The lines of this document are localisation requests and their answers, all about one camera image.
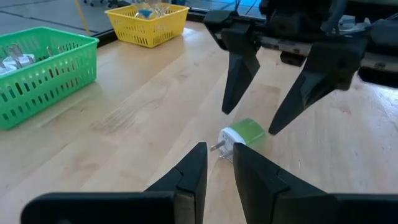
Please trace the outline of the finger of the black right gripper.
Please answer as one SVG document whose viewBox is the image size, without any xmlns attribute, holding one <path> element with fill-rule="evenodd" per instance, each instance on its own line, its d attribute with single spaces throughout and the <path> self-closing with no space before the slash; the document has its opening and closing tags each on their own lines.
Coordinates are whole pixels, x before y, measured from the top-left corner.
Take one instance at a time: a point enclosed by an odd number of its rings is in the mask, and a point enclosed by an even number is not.
<svg viewBox="0 0 398 224">
<path fill-rule="evenodd" d="M 302 71 L 274 115 L 268 133 L 278 134 L 329 93 L 348 90 L 367 45 L 365 39 L 313 44 Z"/>
<path fill-rule="evenodd" d="M 228 75 L 221 110 L 230 114 L 260 68 L 256 54 L 261 45 L 245 31 L 225 29 L 221 32 L 221 37 L 229 52 Z"/>
</svg>

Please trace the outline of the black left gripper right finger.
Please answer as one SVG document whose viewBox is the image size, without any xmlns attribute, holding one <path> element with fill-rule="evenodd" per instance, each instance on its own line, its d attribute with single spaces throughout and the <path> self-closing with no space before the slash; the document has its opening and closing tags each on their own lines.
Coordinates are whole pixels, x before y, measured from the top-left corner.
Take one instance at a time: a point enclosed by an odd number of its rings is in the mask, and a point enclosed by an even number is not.
<svg viewBox="0 0 398 224">
<path fill-rule="evenodd" d="M 247 224 L 333 224 L 334 196 L 287 172 L 242 143 L 233 166 Z"/>
</svg>

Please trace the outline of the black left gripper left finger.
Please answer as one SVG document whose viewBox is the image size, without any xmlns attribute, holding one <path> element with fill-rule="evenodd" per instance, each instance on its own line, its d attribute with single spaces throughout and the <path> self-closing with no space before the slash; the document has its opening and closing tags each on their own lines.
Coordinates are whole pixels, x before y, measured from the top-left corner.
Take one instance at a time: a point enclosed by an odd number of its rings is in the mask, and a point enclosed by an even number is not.
<svg viewBox="0 0 398 224">
<path fill-rule="evenodd" d="M 195 224 L 203 224 L 208 169 L 206 142 L 199 142 L 165 175 L 145 191 L 174 191 L 192 195 Z"/>
</svg>

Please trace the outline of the white USB charger green rim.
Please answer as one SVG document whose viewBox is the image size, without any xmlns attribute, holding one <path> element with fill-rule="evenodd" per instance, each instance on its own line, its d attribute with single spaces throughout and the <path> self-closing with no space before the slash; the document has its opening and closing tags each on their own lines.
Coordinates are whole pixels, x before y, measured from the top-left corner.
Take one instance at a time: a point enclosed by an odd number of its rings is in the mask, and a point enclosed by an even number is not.
<svg viewBox="0 0 398 224">
<path fill-rule="evenodd" d="M 221 129 L 216 144 L 210 151 L 219 151 L 220 157 L 233 163 L 234 143 L 242 143 L 251 149 L 265 150 L 267 134 L 262 126 L 251 118 L 246 118 Z"/>
</svg>

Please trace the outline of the white USB charger pink rim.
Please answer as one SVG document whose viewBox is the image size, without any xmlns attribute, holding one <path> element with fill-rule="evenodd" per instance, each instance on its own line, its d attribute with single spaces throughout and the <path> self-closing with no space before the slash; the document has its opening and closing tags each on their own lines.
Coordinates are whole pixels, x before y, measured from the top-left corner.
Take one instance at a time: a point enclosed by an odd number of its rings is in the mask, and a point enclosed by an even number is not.
<svg viewBox="0 0 398 224">
<path fill-rule="evenodd" d="M 7 48 L 2 47 L 5 58 L 3 64 L 12 65 L 16 68 L 23 68 L 35 63 L 34 54 L 24 54 L 17 43 L 13 43 Z"/>
</svg>

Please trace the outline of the white USB charger purple rim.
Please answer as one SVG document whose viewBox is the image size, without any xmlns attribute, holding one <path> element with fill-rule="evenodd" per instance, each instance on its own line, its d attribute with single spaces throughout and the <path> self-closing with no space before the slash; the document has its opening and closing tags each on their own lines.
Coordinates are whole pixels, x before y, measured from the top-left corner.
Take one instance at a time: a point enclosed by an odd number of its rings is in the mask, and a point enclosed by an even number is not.
<svg viewBox="0 0 398 224">
<path fill-rule="evenodd" d="M 11 73 L 13 71 L 17 70 L 15 66 L 9 63 L 4 63 L 3 61 L 0 61 L 0 77 L 7 75 L 8 73 Z"/>
</svg>

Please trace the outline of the yellow plastic basket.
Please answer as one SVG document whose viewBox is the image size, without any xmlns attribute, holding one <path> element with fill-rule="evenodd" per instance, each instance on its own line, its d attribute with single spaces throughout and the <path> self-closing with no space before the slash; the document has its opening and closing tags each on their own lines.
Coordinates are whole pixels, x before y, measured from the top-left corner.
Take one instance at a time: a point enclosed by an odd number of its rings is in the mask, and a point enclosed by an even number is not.
<svg viewBox="0 0 398 224">
<path fill-rule="evenodd" d="M 154 19 L 135 18 L 138 9 L 152 8 Z M 189 8 L 167 3 L 146 2 L 105 11 L 119 40 L 154 48 L 182 34 Z"/>
</svg>

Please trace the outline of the green plastic basket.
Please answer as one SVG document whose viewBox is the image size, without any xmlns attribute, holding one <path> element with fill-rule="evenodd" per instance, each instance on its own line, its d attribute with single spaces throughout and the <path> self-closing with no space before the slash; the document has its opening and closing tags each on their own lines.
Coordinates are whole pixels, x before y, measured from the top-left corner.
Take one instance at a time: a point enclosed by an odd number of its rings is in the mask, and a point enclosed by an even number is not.
<svg viewBox="0 0 398 224">
<path fill-rule="evenodd" d="M 0 75 L 0 130 L 7 130 L 96 79 L 99 40 L 48 27 L 0 36 L 0 58 L 14 44 L 34 63 Z"/>
</svg>

